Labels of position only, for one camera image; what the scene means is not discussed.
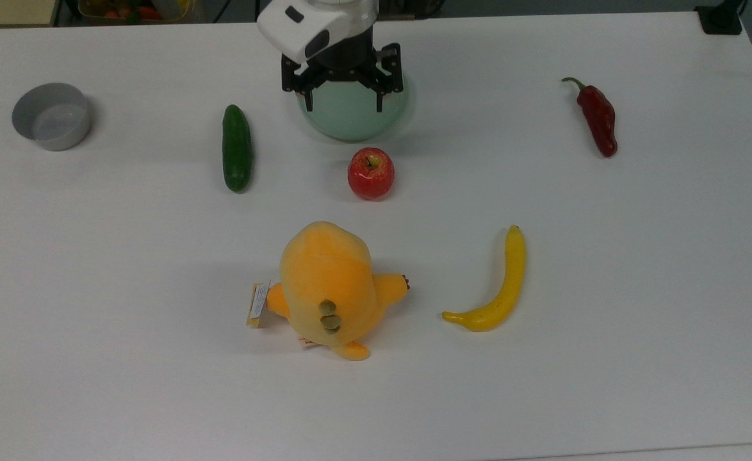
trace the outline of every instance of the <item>banana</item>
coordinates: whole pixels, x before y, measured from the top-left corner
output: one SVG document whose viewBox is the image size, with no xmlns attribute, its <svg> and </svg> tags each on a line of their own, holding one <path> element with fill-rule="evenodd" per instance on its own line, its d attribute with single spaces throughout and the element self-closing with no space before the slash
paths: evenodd
<svg viewBox="0 0 752 461">
<path fill-rule="evenodd" d="M 442 312 L 441 318 L 473 332 L 487 332 L 498 327 L 513 312 L 519 300 L 526 260 L 525 237 L 517 225 L 511 225 L 504 244 L 504 282 L 495 300 L 469 312 Z"/>
</svg>

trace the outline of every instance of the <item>toy foot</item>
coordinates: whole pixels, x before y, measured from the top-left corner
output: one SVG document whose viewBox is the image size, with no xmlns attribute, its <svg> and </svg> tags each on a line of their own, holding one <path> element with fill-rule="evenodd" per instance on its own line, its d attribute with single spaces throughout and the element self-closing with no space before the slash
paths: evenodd
<svg viewBox="0 0 752 461">
<path fill-rule="evenodd" d="M 330 348 L 333 352 L 343 359 L 348 360 L 364 360 L 370 356 L 370 350 L 363 345 L 351 341 L 343 346 Z"/>
</svg>

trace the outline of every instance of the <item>black cable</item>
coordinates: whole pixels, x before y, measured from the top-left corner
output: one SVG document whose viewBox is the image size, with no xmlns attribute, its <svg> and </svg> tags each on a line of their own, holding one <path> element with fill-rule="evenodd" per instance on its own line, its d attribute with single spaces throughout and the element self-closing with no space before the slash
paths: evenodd
<svg viewBox="0 0 752 461">
<path fill-rule="evenodd" d="M 227 9 L 227 6 L 231 3 L 231 0 L 225 0 L 225 4 L 223 5 L 223 8 L 220 10 L 220 12 L 217 13 L 217 17 L 214 18 L 214 20 L 211 21 L 212 24 L 215 24 L 220 18 L 222 17 L 222 14 Z"/>
</svg>

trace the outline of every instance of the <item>floor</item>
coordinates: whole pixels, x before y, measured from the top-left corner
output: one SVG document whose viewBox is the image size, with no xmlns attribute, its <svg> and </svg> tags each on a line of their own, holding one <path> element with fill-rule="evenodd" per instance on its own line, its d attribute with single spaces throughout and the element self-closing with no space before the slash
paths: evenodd
<svg viewBox="0 0 752 461">
<path fill-rule="evenodd" d="M 252 22 L 255 17 L 254 0 L 200 0 L 202 22 L 213 22 L 227 2 L 218 22 Z M 405 5 L 411 0 L 382 0 L 382 4 Z M 553 15 L 621 12 L 691 12 L 698 5 L 717 5 L 719 0 L 445 0 L 435 17 L 491 17 L 492 15 Z M 752 43 L 752 0 L 748 0 L 742 23 Z M 82 26 L 74 20 L 68 8 L 61 8 L 59 26 Z"/>
</svg>

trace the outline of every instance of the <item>pepper stem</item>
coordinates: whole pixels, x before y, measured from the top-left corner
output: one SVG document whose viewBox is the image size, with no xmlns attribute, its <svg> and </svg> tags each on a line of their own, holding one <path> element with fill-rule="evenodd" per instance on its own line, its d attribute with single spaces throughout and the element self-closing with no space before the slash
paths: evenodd
<svg viewBox="0 0 752 461">
<path fill-rule="evenodd" d="M 573 77 L 566 77 L 564 79 L 561 79 L 562 82 L 575 82 L 576 85 L 578 85 L 578 91 L 583 90 L 584 88 L 587 88 L 587 85 L 584 85 L 583 83 L 579 82 L 578 79 L 573 79 Z"/>
</svg>

